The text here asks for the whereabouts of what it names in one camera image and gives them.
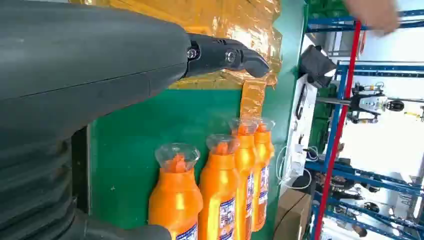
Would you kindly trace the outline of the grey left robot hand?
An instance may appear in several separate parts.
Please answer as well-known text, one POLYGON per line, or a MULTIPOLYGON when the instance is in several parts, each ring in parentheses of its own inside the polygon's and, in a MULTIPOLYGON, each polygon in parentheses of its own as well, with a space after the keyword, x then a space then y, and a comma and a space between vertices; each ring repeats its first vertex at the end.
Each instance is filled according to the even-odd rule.
POLYGON ((1 239, 169 240, 157 224, 124 230, 77 208, 71 138, 182 78, 219 70, 261 78, 269 65, 237 40, 129 10, 1 1, 1 239))

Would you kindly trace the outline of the person's right hand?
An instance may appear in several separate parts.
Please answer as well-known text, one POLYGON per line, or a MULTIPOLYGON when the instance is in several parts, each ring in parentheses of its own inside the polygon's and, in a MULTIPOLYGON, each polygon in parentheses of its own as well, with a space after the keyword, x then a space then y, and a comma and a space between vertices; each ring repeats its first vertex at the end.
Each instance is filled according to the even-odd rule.
POLYGON ((343 0, 351 16, 383 34, 394 32, 399 26, 396 0, 343 0))

